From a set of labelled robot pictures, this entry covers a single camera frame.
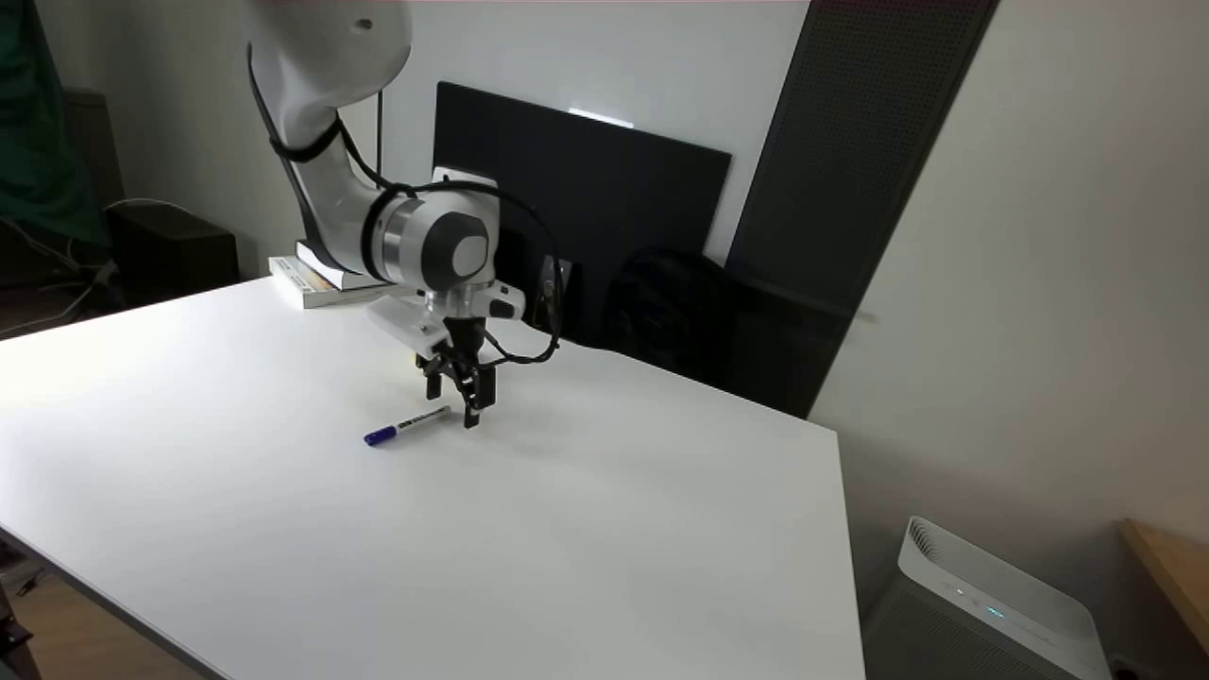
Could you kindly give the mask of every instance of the white table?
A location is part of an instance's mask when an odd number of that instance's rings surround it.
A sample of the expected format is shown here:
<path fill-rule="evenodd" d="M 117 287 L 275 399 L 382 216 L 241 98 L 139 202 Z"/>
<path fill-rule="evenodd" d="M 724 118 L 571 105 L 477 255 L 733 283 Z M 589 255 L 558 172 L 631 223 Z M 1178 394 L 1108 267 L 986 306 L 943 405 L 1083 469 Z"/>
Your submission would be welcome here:
<path fill-rule="evenodd" d="M 866 676 L 830 430 L 561 347 L 478 430 L 360 443 L 428 408 L 267 279 L 12 340 L 0 529 L 217 676 Z"/>

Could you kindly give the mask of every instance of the monitor screen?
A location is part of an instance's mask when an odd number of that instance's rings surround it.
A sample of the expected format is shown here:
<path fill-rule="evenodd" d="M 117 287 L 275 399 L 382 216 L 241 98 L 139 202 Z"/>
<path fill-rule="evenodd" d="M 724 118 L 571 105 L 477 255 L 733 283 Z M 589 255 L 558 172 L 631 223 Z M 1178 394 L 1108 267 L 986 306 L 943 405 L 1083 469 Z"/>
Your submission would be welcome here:
<path fill-rule="evenodd" d="M 488 172 L 550 223 L 571 260 L 561 328 L 593 340 L 634 254 L 701 254 L 728 156 L 440 81 L 433 166 Z M 545 255 L 539 229 L 503 202 L 497 279 L 536 292 Z"/>

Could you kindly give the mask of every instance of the gray bin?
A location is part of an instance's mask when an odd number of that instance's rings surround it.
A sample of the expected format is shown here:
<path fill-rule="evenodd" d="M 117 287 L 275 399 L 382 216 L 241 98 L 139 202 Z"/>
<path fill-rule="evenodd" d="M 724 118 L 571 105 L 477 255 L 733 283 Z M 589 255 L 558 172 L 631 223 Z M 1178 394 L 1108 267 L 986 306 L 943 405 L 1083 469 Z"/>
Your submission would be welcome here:
<path fill-rule="evenodd" d="M 1083 605 L 921 517 L 908 522 L 866 657 L 867 680 L 1109 680 Z"/>

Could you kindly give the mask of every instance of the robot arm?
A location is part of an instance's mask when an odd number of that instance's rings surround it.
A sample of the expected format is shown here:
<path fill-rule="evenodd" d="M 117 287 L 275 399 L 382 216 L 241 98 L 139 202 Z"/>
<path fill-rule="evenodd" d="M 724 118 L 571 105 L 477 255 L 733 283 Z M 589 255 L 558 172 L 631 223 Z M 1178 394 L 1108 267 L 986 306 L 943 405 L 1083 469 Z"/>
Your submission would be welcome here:
<path fill-rule="evenodd" d="M 251 10 L 250 78 L 307 219 L 307 244 L 345 273 L 405 292 L 406 342 L 437 396 L 466 396 L 466 423 L 496 399 L 478 365 L 491 308 L 517 316 L 526 297 L 496 283 L 497 201 L 491 191 L 414 191 L 355 170 L 341 105 L 384 92 L 410 53 L 405 0 L 244 0 Z"/>

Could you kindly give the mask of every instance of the blue pen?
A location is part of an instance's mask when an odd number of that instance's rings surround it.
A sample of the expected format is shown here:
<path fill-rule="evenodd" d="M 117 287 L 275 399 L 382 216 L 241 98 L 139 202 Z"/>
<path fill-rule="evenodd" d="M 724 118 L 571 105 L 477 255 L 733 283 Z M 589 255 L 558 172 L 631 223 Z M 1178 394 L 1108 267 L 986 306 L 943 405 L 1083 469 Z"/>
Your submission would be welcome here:
<path fill-rule="evenodd" d="M 433 413 L 428 413 L 428 416 L 414 416 L 414 420 L 405 420 L 405 423 L 370 430 L 370 434 L 366 434 L 366 445 L 384 445 L 384 443 L 391 443 L 395 434 L 405 434 L 405 430 L 410 430 L 410 427 L 423 427 L 423 423 L 429 423 L 429 420 L 440 420 L 440 416 L 448 416 L 448 408 L 433 408 Z"/>

